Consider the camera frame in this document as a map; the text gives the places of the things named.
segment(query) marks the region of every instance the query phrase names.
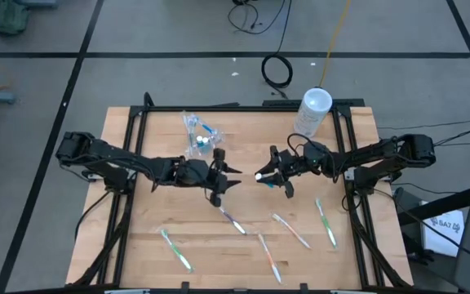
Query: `wooden table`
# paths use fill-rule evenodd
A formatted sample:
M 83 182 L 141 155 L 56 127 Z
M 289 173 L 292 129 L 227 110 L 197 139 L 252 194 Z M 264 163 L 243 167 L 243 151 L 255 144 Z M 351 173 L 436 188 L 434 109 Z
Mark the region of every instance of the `wooden table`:
M 110 108 L 102 139 L 122 146 L 128 108 Z M 159 187 L 150 193 L 151 181 L 137 180 L 131 226 L 126 246 L 121 287 L 178 288 L 189 281 L 192 288 L 293 288 L 307 283 L 309 289 L 359 289 L 360 281 L 353 248 L 349 216 L 341 207 L 344 196 L 342 177 L 337 184 L 324 176 L 305 174 L 291 178 L 295 196 L 287 199 L 284 190 L 255 182 L 254 172 L 269 160 L 269 146 L 285 149 L 286 137 L 293 132 L 294 113 L 197 113 L 205 122 L 226 134 L 220 146 L 226 150 L 226 162 L 243 171 L 228 176 L 242 183 L 223 197 L 223 206 L 242 223 L 249 235 L 241 235 L 227 219 L 204 199 L 202 189 Z M 378 142 L 371 108 L 352 108 L 352 120 L 359 147 Z M 343 133 L 345 122 L 342 119 Z M 135 146 L 136 134 L 131 144 Z M 313 138 L 337 150 L 335 128 L 330 114 Z M 154 112 L 148 115 L 142 154 L 146 157 L 170 157 L 184 153 L 187 137 L 180 114 Z M 377 189 L 390 192 L 388 184 Z M 90 184 L 87 209 L 104 192 L 102 182 Z M 327 236 L 315 198 L 322 206 L 335 233 L 338 248 Z M 111 197 L 98 206 L 82 223 L 73 250 L 67 283 L 79 278 L 103 246 Z M 382 194 L 369 197 L 379 250 L 408 283 L 412 283 L 401 231 L 393 201 Z M 272 220 L 277 213 L 309 242 L 308 250 L 283 226 Z M 184 266 L 160 235 L 167 229 L 195 271 L 187 274 Z M 277 283 L 255 232 L 267 240 L 278 264 L 283 284 Z M 371 284 L 375 283 L 370 254 L 365 248 Z M 107 282 L 111 281 L 115 252 L 111 254 Z

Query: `black metal frame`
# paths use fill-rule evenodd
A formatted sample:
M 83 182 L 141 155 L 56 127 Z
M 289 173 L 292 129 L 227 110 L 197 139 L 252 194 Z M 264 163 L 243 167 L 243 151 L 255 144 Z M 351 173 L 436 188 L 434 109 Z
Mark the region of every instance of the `black metal frame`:
M 126 134 L 123 142 L 123 148 L 129 149 L 132 136 L 134 131 L 135 120 L 140 116 L 140 125 L 137 133 L 137 141 L 135 144 L 135 152 L 140 154 L 142 146 L 144 143 L 144 134 L 146 131 L 146 122 L 148 119 L 149 112 L 180 112 L 183 110 L 190 112 L 296 112 L 299 108 L 300 100 L 267 100 L 263 103 L 262 106 L 239 106 L 238 104 L 227 104 L 227 105 L 216 105 L 216 106 L 154 106 L 151 98 L 148 93 L 144 95 L 144 105 L 141 106 L 131 106 L 130 113 L 128 116 L 128 122 L 126 124 Z M 340 116 L 345 118 L 346 127 L 348 129 L 349 142 L 352 149 L 357 149 L 357 140 L 355 137 L 353 121 L 351 117 L 350 107 L 361 107 L 364 105 L 364 100 L 362 99 L 349 99 L 349 100 L 334 100 L 333 106 L 331 108 L 331 113 L 333 114 L 333 122 L 335 124 L 335 135 L 337 139 L 337 145 L 339 152 L 345 152 L 344 137 L 342 133 L 342 127 L 340 124 Z M 67 285 L 62 288 L 52 288 L 52 289 L 41 289 L 35 291 L 25 291 L 25 292 L 13 292 L 13 293 L 33 293 L 33 294 L 52 294 L 52 293 L 104 293 L 104 291 L 109 290 L 119 290 L 121 289 L 121 275 L 122 267 L 124 263 L 124 256 L 126 254 L 126 242 L 128 235 L 128 227 L 130 224 L 131 218 L 131 207 L 133 205 L 134 194 L 135 194 L 135 180 L 132 179 L 132 190 L 126 195 L 115 194 L 113 196 L 112 207 L 110 210 L 108 227 L 105 235 L 105 243 L 109 242 L 112 239 L 112 236 L 117 231 L 116 223 L 118 220 L 118 210 L 119 203 L 121 202 L 121 197 L 126 197 L 126 205 L 123 216 L 126 214 L 127 223 L 126 226 L 122 228 L 122 235 L 119 239 L 119 246 L 117 250 L 117 259 L 114 266 L 113 272 L 113 281 L 112 283 L 105 283 L 106 272 L 108 268 L 108 258 L 109 252 L 106 253 L 106 259 L 103 260 L 102 265 L 97 274 L 96 284 L 89 285 L 84 283 L 83 285 Z M 354 188 L 353 183 L 349 180 L 344 180 L 344 188 L 346 193 L 346 198 L 348 206 L 354 206 Z M 373 244 L 376 245 L 375 241 L 375 232 L 373 228 L 373 221 L 371 219 L 370 207 L 367 201 L 367 197 L 362 196 L 362 211 L 364 216 L 364 222 L 366 224 L 366 230 L 368 237 L 372 240 Z M 358 219 L 356 210 L 349 210 L 350 218 Z M 369 284 L 365 257 L 362 249 L 361 239 L 358 234 L 353 231 L 353 242 L 355 247 L 355 253 L 357 257 L 357 267 L 358 273 L 360 275 L 361 281 L 361 290 L 362 291 L 374 291 L 378 293 L 444 293 L 444 292 L 430 292 L 427 290 L 419 290 L 414 288 L 399 288 L 399 287 L 385 287 L 384 286 L 384 277 L 382 270 L 379 267 L 379 264 L 373 259 L 373 266 L 375 270 L 375 279 L 376 285 L 372 286 Z M 308 290 L 308 285 L 306 283 L 301 283 L 299 285 L 299 290 L 251 290 L 251 289 L 190 289 L 188 282 L 183 282 L 181 288 L 175 289 L 154 289 L 150 288 L 147 292 L 149 293 L 331 293 L 330 290 Z

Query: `white plastic cup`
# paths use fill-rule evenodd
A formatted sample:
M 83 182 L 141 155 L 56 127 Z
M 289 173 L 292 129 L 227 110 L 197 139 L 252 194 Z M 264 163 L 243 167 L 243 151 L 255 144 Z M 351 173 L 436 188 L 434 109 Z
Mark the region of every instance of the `white plastic cup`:
M 302 99 L 293 128 L 295 132 L 312 137 L 333 105 L 330 93 L 315 87 L 309 89 Z

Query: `black cable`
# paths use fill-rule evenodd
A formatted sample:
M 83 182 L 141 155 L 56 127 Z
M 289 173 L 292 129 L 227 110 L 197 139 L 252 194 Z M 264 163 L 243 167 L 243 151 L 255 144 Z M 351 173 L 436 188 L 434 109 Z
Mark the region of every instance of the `black cable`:
M 340 173 L 342 173 L 342 169 L 344 168 L 344 164 L 348 161 L 349 157 L 344 159 L 342 161 L 342 164 L 340 164 L 339 169 L 336 171 L 335 175 L 333 176 L 333 183 L 336 184 L 336 182 L 339 180 Z
M 278 55 L 278 52 L 281 50 L 282 43 L 284 42 L 284 35 L 286 34 L 287 23 L 288 23 L 288 20 L 290 19 L 291 3 L 292 2 L 293 2 L 293 0 L 290 0 L 290 4 L 287 8 L 286 23 L 284 24 L 284 29 L 282 30 L 281 43 L 279 44 L 277 51 L 273 54 L 270 54 L 270 55 L 264 57 L 264 59 L 262 60 L 262 64 L 260 65 L 260 72 L 262 73 L 262 77 L 264 78 L 264 81 L 271 88 L 273 88 L 275 91 L 277 91 L 282 96 L 282 98 L 284 98 L 286 100 L 289 100 L 288 96 L 286 95 L 286 93 L 284 93 L 280 89 L 284 89 L 284 88 L 290 86 L 291 80 L 293 79 L 293 66 L 291 65 L 290 61 L 288 59 L 286 59 L 284 56 Z M 270 60 L 272 58 L 276 58 L 276 59 L 280 60 L 286 66 L 286 68 L 287 68 L 287 80 L 285 82 L 274 82 L 274 81 L 272 81 L 271 79 L 268 78 L 268 75 L 266 74 L 266 63 L 268 62 L 268 60 Z
M 444 123 L 437 123 L 437 124 L 432 124 L 432 125 L 421 125 L 421 126 L 413 126 L 413 127 L 377 127 L 377 128 L 388 129 L 388 130 L 411 130 L 411 129 L 421 128 L 421 127 L 451 126 L 451 125 L 461 124 L 461 123 L 470 123 L 470 120 L 461 121 L 461 122 L 444 122 Z
M 470 145 L 470 142 L 469 143 L 440 144 L 440 145 L 435 146 L 435 147 L 461 146 L 461 145 Z
M 425 221 L 420 220 L 420 219 L 419 219 L 418 217 L 416 217 L 413 213 L 408 212 L 407 209 L 405 209 L 402 205 L 400 205 L 400 203 L 398 202 L 398 200 L 397 200 L 395 197 L 393 197 L 392 195 L 390 195 L 390 194 L 388 194 L 388 193 L 386 193 L 386 192 L 380 191 L 380 190 L 378 190 L 378 189 L 374 189 L 374 190 L 377 191 L 377 192 L 380 192 L 381 194 L 384 194 L 384 195 L 390 197 L 390 198 L 393 200 L 393 202 L 395 203 L 395 205 L 396 205 L 398 208 L 400 208 L 403 212 L 405 212 L 406 215 L 408 215 L 410 218 L 412 218 L 413 220 L 419 222 L 419 223 L 422 224 L 422 225 L 425 225 L 425 226 L 428 227 L 431 231 L 433 231 L 434 233 L 438 234 L 440 237 L 442 237 L 442 238 L 444 238 L 445 240 L 447 240 L 447 241 L 453 243 L 459 250 L 461 250 L 461 251 L 463 251 L 463 252 L 466 252 L 467 254 L 470 255 L 470 250 L 468 250 L 468 249 L 466 249 L 466 248 L 460 246 L 460 244 L 456 243 L 452 238 L 449 238 L 449 237 L 445 236 L 444 234 L 442 234 L 442 233 L 440 233 L 439 231 L 437 231 L 436 229 L 434 229 L 431 225 L 428 225 Z
M 346 197 L 347 197 L 346 195 L 344 195 L 344 196 L 342 197 L 342 201 L 341 201 L 340 204 L 342 205 L 342 209 L 344 209 L 346 212 L 349 212 L 349 211 L 350 211 L 349 208 L 346 208 L 346 207 L 344 206 L 344 200 L 346 199 Z M 358 203 L 355 204 L 355 206 L 352 208 L 352 210 L 353 210 L 353 211 L 356 211 L 357 208 L 359 208 L 361 204 L 362 204 L 362 197 L 359 197 L 359 198 L 358 198 Z
M 458 193 L 458 192 L 446 192 L 446 191 L 440 191 L 440 192 L 432 191 L 432 190 L 430 190 L 430 189 L 424 189 L 424 188 L 422 188 L 422 187 L 418 187 L 417 185 L 411 184 L 411 183 L 400 183 L 400 184 L 399 184 L 399 183 L 393 183 L 393 184 L 391 184 L 391 185 L 411 185 L 411 186 L 415 187 L 416 189 L 421 189 L 422 191 L 429 192 L 429 193 L 433 193 L 433 194 L 438 194 L 438 195 L 440 195 L 440 194 L 456 194 L 456 193 Z
M 297 144 L 297 145 L 295 146 L 295 149 L 294 149 L 295 154 L 298 154 L 298 153 L 296 152 L 297 149 L 298 149 L 300 146 L 303 146 L 303 145 L 304 145 L 304 144 L 300 143 L 300 144 Z
M 73 236 L 73 240 L 76 240 L 78 238 L 78 233 L 79 233 L 79 226 L 81 225 L 82 221 L 85 219 L 85 216 L 88 215 L 88 213 L 94 209 L 94 207 L 97 206 L 97 204 L 99 204 L 101 201 L 103 201 L 106 196 L 108 196 L 108 194 L 110 194 L 110 191 L 107 191 L 103 196 L 101 196 L 99 199 L 97 199 L 97 201 L 94 202 L 94 204 L 92 204 L 83 214 L 82 216 L 79 218 L 79 221 L 78 221 L 78 224 L 75 226 L 75 235 Z
M 462 136 L 466 136 L 466 135 L 468 135 L 468 134 L 470 134 L 470 130 L 469 130 L 469 131 L 461 132 L 461 133 L 459 133 L 459 134 L 456 135 L 456 136 L 452 136 L 452 137 L 450 137 L 450 138 L 447 138 L 447 139 L 444 139 L 444 140 L 440 140 L 440 141 L 438 141 L 437 143 L 435 143 L 434 146 L 440 146 L 440 145 L 442 145 L 442 144 L 444 144 L 444 143 L 447 143 L 447 142 L 452 141 L 452 140 L 454 140 L 454 139 L 458 139 L 458 138 L 460 138 L 460 137 L 462 137 Z
M 70 173 L 74 174 L 74 175 L 75 175 L 76 177 L 78 177 L 79 179 L 84 180 L 85 182 L 90 183 L 90 180 L 88 180 L 86 177 L 84 177 L 84 176 L 82 176 L 82 175 L 76 173 L 75 171 L 72 171 L 71 169 L 69 169 L 68 167 L 62 165 L 61 163 L 59 164 L 59 167 L 60 167 L 62 170 L 64 170 L 64 171 L 67 171 L 67 172 L 70 172 Z
M 257 34 L 262 34 L 262 33 L 265 33 L 269 28 L 271 28 L 271 26 L 273 25 L 273 23 L 275 23 L 275 20 L 277 20 L 278 16 L 281 14 L 281 11 L 282 11 L 282 8 L 284 8 L 284 4 L 286 3 L 286 0 L 282 0 L 282 5 L 281 5 L 281 8 L 278 10 L 277 14 L 275 15 L 275 17 L 273 18 L 273 20 L 269 23 L 268 27 L 266 27 L 266 29 L 263 29 L 261 30 L 260 32 L 251 32 L 249 30 L 246 30 L 244 28 L 241 28 L 239 26 L 237 26 L 236 24 L 233 23 L 232 21 L 232 13 L 233 11 L 237 8 L 237 7 L 244 7 L 244 6 L 247 6 L 247 7 L 251 7 L 253 8 L 253 10 L 255 11 L 255 20 L 253 21 L 253 24 L 251 24 L 251 29 L 253 29 L 256 25 L 257 25 L 257 21 L 259 19 L 259 11 L 257 11 L 257 8 L 255 8 L 253 5 L 249 4 L 249 3 L 245 3 L 244 5 L 236 5 L 234 6 L 229 12 L 228 12 L 228 21 L 229 23 L 235 27 L 235 29 L 237 29 L 236 32 L 240 31 L 240 32 L 244 32 L 244 33 L 249 33 L 249 34 L 254 34 L 254 35 L 257 35 Z
M 248 21 L 248 6 L 245 2 L 242 2 L 242 5 L 244 6 L 244 21 L 242 22 L 242 28 L 244 29 L 244 27 L 246 26 L 246 22 Z

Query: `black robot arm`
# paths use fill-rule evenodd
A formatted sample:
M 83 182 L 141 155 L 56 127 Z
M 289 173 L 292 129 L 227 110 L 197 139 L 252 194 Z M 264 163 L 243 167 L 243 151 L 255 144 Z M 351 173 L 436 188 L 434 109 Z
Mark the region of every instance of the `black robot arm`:
M 292 136 L 302 135 L 291 134 L 288 143 Z M 304 154 L 299 155 L 296 150 L 293 150 L 294 154 L 287 149 L 278 152 L 277 146 L 271 146 L 269 163 L 255 173 L 257 182 L 285 186 L 286 196 L 291 198 L 294 188 L 289 178 L 292 176 L 311 172 L 316 175 L 324 174 L 336 182 L 339 174 L 345 172 L 346 178 L 353 180 L 358 192 L 372 194 L 378 180 L 385 176 L 395 180 L 406 167 L 428 167 L 436 162 L 432 139 L 426 135 L 383 139 L 345 154 L 331 152 L 324 145 L 310 139 L 303 147 Z M 361 166 L 376 161 L 380 162 L 372 167 Z
M 66 132 L 55 153 L 63 167 L 84 166 L 102 176 L 106 188 L 124 194 L 131 189 L 133 174 L 140 172 L 153 181 L 152 190 L 159 185 L 200 187 L 211 190 L 210 202 L 220 206 L 220 194 L 239 180 L 228 180 L 224 173 L 240 173 L 224 162 L 225 152 L 214 150 L 214 161 L 208 166 L 204 160 L 184 156 L 174 158 L 146 158 L 109 145 L 86 132 Z

